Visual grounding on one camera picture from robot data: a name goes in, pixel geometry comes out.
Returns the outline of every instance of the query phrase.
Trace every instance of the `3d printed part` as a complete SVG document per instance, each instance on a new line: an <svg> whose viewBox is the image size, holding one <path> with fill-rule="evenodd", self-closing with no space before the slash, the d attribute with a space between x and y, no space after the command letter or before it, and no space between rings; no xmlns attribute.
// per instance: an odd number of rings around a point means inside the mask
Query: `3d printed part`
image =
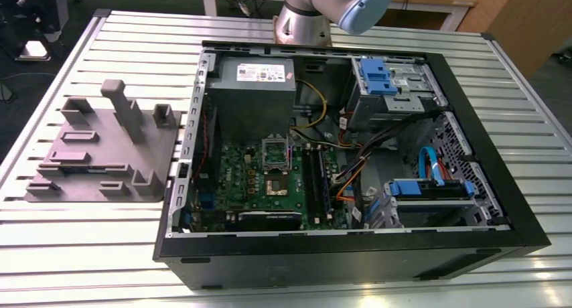
<svg viewBox="0 0 572 308"><path fill-rule="evenodd" d="M102 93L115 110L70 98L67 118L25 199L31 202L158 202L163 198L181 112L167 104L142 111L121 80Z"/></svg>

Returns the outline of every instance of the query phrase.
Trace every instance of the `blue latch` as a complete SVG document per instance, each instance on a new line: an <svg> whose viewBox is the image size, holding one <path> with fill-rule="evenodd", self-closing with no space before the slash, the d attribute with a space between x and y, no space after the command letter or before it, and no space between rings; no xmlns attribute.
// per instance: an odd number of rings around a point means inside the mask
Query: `blue latch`
<svg viewBox="0 0 572 308"><path fill-rule="evenodd" d="M362 59L361 63L367 93L374 95L397 95L398 88L390 80L393 72L387 69L385 61L382 59Z"/></svg>
<svg viewBox="0 0 572 308"><path fill-rule="evenodd" d="M471 181L466 181L466 190L467 190L467 194L470 196L470 198L473 198L475 196L475 184Z"/></svg>
<svg viewBox="0 0 572 308"><path fill-rule="evenodd" d="M394 181L390 184L390 191L394 196L421 196L422 188L418 181Z"/></svg>

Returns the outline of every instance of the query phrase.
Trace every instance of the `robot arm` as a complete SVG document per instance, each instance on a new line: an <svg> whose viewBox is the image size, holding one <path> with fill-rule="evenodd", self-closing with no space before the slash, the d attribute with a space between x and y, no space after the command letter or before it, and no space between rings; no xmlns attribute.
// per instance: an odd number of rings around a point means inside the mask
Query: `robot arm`
<svg viewBox="0 0 572 308"><path fill-rule="evenodd" d="M277 42L327 46L330 22L350 34L366 32L386 13L393 0L286 0L275 24Z"/></svg>

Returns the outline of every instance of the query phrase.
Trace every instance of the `green circuit board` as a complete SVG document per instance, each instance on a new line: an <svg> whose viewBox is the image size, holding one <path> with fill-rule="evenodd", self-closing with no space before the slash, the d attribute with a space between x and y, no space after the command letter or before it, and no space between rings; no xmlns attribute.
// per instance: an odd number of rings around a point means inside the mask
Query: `green circuit board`
<svg viewBox="0 0 572 308"><path fill-rule="evenodd" d="M337 229L346 227L346 210L333 213L333 220L315 223L309 221L307 199L303 178L303 147L293 147L290 171L263 170L263 157L281 159L281 147L267 148L263 155L262 145L225 145L222 154L222 170L217 192L217 208L214 214L205 213L203 224L210 232L223 232L221 213L231 211L299 212L303 214L301 230ZM325 150L325 165L329 175L338 173L338 161L334 150Z"/></svg>

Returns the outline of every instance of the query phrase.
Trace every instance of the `aluminum table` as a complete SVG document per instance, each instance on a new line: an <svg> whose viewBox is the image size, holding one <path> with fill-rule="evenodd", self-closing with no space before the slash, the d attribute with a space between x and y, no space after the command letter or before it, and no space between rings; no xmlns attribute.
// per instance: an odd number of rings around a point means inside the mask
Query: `aluminum table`
<svg viewBox="0 0 572 308"><path fill-rule="evenodd" d="M479 34L375 28L350 36L334 28L333 40L341 47L446 56L553 241L525 258L495 262L450 281L194 292L151 260L162 203L26 202L26 185L65 123L59 108L67 97L85 96L94 107L110 107L99 87L105 79L121 78L141 108L169 103L187 113L203 40L271 42L273 23L121 11L91 20L0 166L0 304L572 305L572 140L499 45Z"/></svg>

